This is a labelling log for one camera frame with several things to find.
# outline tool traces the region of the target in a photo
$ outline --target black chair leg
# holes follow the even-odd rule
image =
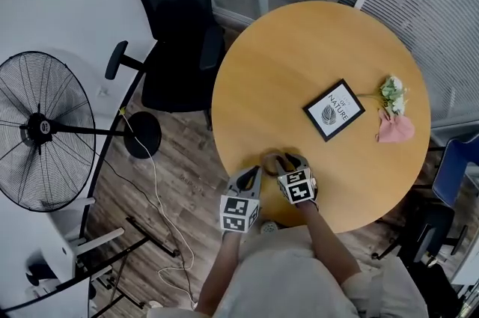
[[[382,260],[385,256],[391,253],[399,245],[399,239],[396,239],[390,246],[384,250],[382,254],[372,253],[371,258],[373,260]]]
[[[404,229],[404,226],[400,226],[400,225],[393,224],[392,222],[384,221],[382,218],[377,219],[375,222],[377,224],[387,225],[394,231],[401,231],[402,229]]]
[[[457,238],[446,238],[444,240],[443,245],[453,246],[451,255],[455,255],[459,251],[461,244],[463,243],[463,240],[466,237],[467,231],[468,231],[468,226],[464,225],[463,229],[461,230]]]
[[[211,121],[211,108],[210,109],[205,109],[203,111],[204,113],[204,118],[206,118],[206,121],[207,121],[207,129],[209,131],[212,131],[213,130],[213,122]]]
[[[430,147],[427,149],[428,152],[444,152],[446,147]]]
[[[413,185],[413,186],[411,186],[411,189],[432,189],[432,188],[433,188],[432,183],[427,184],[427,185]]]

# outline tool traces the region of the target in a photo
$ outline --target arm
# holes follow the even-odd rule
[[[215,313],[238,265],[241,233],[226,233],[215,263],[201,289],[195,311],[209,315]]]
[[[314,204],[301,202],[297,207],[308,225],[316,258],[329,270],[335,280],[341,285],[352,275],[360,273],[356,259],[332,232]]]

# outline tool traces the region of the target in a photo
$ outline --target fan base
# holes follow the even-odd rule
[[[147,152],[136,141],[136,138],[148,149],[148,153],[152,156],[159,148],[162,140],[162,129],[155,116],[146,111],[139,111],[128,119],[130,126],[135,135],[125,135],[123,137],[125,147],[129,154],[137,159],[147,159]],[[125,131],[129,131],[129,127],[125,126]]]

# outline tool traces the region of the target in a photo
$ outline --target flower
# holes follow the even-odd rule
[[[403,82],[399,80],[396,76],[391,76],[391,80],[396,89],[399,89],[400,91],[403,89]]]
[[[404,114],[404,111],[406,110],[406,103],[404,102],[404,97],[398,97],[395,101],[392,103],[392,111],[395,114]]]
[[[389,76],[385,83],[381,85],[380,92],[384,99],[384,107],[390,116],[404,114],[406,110],[406,101],[404,100],[406,89],[403,87],[401,80],[396,76]]]

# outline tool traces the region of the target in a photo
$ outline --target white wall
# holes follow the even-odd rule
[[[154,45],[140,0],[0,0],[0,62],[25,50],[59,58],[84,86],[98,128],[110,127],[134,76],[122,67],[114,81],[104,79],[109,56],[122,40],[129,41],[128,55],[140,61]],[[97,97],[100,88],[109,95]],[[102,145],[97,139],[98,152]],[[28,212],[0,195],[3,307],[24,301],[25,259],[35,250],[31,228]]]

